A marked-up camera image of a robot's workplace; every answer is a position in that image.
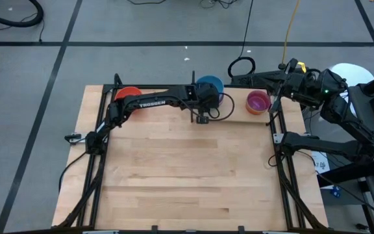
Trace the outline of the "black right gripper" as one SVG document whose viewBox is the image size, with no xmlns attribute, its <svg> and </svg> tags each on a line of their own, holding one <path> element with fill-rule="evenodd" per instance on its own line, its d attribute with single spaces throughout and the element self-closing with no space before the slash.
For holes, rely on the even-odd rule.
<svg viewBox="0 0 374 234">
<path fill-rule="evenodd" d="M 269 79 L 268 91 L 271 94 L 271 106 L 268 112 L 272 114 L 280 109 L 281 97 L 303 98 L 308 95 L 305 87 L 306 73 L 302 69 L 282 73 L 280 78 Z"/>
</svg>

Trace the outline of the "teal plastic bowl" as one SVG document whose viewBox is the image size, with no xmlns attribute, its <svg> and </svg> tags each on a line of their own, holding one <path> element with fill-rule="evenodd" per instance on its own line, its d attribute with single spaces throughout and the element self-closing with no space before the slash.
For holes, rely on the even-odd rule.
<svg viewBox="0 0 374 234">
<path fill-rule="evenodd" d="M 220 104 L 223 103 L 224 84 L 223 84 L 223 81 L 220 78 L 218 78 L 216 76 L 213 76 L 213 75 L 206 75 L 206 76 L 203 76 L 203 77 L 199 78 L 196 81 L 196 83 L 197 84 L 199 84 L 199 83 L 213 84 L 219 92 L 219 103 Z"/>
</svg>

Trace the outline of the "purple plastic bowl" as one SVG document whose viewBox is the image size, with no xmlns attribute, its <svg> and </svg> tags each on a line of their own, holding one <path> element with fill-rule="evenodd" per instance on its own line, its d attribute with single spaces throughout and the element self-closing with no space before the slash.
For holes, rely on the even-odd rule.
<svg viewBox="0 0 374 234">
<path fill-rule="evenodd" d="M 256 105 L 257 103 L 261 103 L 262 105 L 265 104 L 267 107 L 270 108 L 271 99 L 265 92 L 260 90 L 254 90 L 248 94 L 246 99 L 246 104 L 247 103 L 249 105 Z"/>
</svg>

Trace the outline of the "black perforated control box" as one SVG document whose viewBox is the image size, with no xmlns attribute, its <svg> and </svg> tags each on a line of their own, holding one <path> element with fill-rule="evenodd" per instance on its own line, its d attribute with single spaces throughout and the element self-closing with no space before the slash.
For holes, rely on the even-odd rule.
<svg viewBox="0 0 374 234">
<path fill-rule="evenodd" d="M 283 71 L 267 71 L 234 76 L 231 78 L 231 85 L 248 86 L 251 88 L 267 88 L 269 86 L 276 86 L 285 79 L 286 74 Z"/>
</svg>

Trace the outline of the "red-orange plastic bowl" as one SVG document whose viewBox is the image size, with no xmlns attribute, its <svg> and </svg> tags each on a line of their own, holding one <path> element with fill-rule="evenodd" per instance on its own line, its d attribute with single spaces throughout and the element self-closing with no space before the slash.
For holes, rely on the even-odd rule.
<svg viewBox="0 0 374 234">
<path fill-rule="evenodd" d="M 127 96 L 139 96 L 142 91 L 135 86 L 127 86 L 125 88 L 119 89 L 114 97 L 114 100 L 123 99 Z"/>
</svg>

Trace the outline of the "white paper sheet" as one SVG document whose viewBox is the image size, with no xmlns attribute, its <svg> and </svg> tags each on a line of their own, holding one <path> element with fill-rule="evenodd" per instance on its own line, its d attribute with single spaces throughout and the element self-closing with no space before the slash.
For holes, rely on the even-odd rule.
<svg viewBox="0 0 374 234">
<path fill-rule="evenodd" d="M 328 158 L 323 152 L 312 151 L 312 158 L 315 162 L 315 169 L 317 172 L 322 174 L 330 170 Z"/>
</svg>

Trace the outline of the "white round stool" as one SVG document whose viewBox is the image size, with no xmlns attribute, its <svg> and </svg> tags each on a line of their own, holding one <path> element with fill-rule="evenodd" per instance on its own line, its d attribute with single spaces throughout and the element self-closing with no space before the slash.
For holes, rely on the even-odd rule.
<svg viewBox="0 0 374 234">
<path fill-rule="evenodd" d="M 374 76 L 367 69 L 356 64 L 339 63 L 329 67 L 329 70 L 346 79 L 348 86 L 356 86 L 374 80 Z"/>
</svg>

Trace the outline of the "black aluminium table frame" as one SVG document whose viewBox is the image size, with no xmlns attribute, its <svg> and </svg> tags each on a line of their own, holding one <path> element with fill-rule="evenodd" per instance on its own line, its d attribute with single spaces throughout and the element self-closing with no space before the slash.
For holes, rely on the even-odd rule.
<svg viewBox="0 0 374 234">
<path fill-rule="evenodd" d="M 111 229 L 179 233 L 327 229 L 313 162 L 304 153 L 284 168 L 311 212 L 302 215 L 273 165 L 273 132 L 301 130 L 299 106 L 283 101 L 285 116 L 271 122 L 244 107 L 248 89 L 230 88 L 221 106 L 227 120 L 197 124 L 188 110 L 138 110 L 112 130 L 102 155 L 71 147 L 51 233 Z"/>
</svg>

